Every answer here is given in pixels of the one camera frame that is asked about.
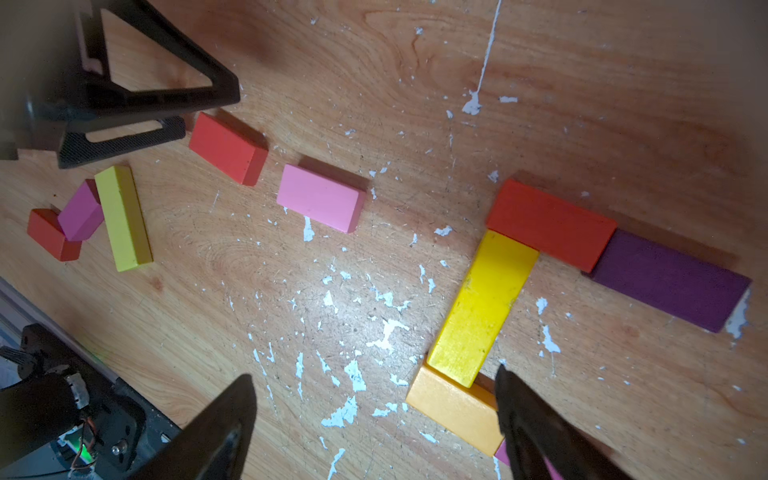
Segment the pink block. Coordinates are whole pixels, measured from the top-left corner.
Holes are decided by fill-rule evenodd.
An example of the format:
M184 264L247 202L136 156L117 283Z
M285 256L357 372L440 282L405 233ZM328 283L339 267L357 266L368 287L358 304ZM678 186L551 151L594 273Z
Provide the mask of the pink block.
M366 194L296 165L286 165L277 203L345 234L352 233L360 218Z

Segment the red long block front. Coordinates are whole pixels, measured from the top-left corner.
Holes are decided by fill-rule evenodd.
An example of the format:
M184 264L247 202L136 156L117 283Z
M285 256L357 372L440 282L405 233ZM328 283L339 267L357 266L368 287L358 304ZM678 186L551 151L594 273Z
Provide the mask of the red long block front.
M249 187L257 184L268 157L260 144L206 113L196 119L189 148L236 183Z

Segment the magenta block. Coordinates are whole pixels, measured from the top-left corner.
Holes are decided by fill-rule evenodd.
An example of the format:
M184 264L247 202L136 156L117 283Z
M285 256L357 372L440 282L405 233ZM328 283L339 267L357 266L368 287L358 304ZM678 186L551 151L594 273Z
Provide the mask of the magenta block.
M58 215L58 223L68 241L91 238L104 222L104 213L94 179L86 179Z
M509 459L509 456L507 455L506 451L506 441L503 440L500 444L499 448L494 454L494 457L499 460L500 462L506 464L507 466L511 465L511 461ZM548 458L543 458L546 468L548 470L548 473L550 475L550 478L552 480L563 480L563 477L559 474L559 472L554 468L554 466L551 464Z

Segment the orange yellow block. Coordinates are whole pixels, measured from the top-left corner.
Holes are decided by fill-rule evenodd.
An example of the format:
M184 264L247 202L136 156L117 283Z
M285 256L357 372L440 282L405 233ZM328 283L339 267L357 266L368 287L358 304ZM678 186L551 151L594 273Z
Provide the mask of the orange yellow block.
M494 382L479 374L465 388L427 364L410 386L406 403L445 427L480 452L494 456L503 442L498 424Z

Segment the yellow long block front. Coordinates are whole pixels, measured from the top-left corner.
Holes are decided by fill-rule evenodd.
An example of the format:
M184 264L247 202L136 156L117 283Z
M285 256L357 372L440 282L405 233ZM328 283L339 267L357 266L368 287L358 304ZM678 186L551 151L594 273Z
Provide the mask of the yellow long block front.
M140 202L129 166L115 165L94 177L116 269L153 262Z

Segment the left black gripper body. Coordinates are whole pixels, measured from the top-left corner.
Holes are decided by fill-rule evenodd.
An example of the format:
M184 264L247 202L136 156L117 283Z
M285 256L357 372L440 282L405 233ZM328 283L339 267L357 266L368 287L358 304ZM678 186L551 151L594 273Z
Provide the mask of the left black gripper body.
M96 73L88 48L91 1L1 3L1 158L21 150L61 157L69 124Z

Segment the yellow long block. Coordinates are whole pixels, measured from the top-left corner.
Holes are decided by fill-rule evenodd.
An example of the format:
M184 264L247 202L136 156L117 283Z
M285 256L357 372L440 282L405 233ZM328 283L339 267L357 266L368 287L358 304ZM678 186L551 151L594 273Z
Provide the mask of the yellow long block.
M115 165L94 177L116 269L153 262L140 202L129 166Z
M471 387L538 257L537 250L488 230L427 364L455 383Z

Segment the magenta block front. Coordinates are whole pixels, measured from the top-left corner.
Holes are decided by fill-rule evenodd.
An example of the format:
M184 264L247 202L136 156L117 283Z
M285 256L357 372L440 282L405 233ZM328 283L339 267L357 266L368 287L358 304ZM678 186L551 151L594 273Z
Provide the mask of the magenta block front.
M68 241L91 238L104 222L104 213L94 179L86 179L58 215L58 223Z

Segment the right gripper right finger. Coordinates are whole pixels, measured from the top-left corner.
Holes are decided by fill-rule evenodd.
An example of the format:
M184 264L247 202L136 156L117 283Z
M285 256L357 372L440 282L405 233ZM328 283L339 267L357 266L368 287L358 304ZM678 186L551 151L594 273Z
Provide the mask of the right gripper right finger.
M515 479L627 479L582 432L501 365L494 380L500 431Z

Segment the purple block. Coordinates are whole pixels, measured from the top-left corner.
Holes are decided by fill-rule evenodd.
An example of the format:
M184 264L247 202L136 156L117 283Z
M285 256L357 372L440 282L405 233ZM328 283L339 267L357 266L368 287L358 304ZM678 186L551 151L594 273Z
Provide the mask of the purple block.
M713 333L723 329L752 283L744 275L621 229L588 277Z

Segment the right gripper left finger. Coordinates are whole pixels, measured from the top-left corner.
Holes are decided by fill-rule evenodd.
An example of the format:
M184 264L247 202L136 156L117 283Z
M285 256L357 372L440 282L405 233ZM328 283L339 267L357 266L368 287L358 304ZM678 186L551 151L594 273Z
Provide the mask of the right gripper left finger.
M133 479L239 479L257 416L252 376L242 374Z

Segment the short red block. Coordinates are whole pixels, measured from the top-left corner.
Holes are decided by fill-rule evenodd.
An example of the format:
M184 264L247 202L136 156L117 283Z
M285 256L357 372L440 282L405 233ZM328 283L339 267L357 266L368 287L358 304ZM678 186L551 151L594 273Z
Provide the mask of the short red block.
M486 227L589 273L617 222L509 179L496 197Z

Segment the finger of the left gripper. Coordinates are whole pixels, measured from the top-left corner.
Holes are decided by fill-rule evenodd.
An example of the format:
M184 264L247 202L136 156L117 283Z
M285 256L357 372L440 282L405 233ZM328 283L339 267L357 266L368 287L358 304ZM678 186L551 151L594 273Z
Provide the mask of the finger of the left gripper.
M73 59L61 105L75 129L183 116L240 100L237 76L149 1L62 1Z
M67 132L58 151L58 167L73 169L107 160L185 137L186 124L181 116L158 121L160 128L142 133L93 142L85 133Z

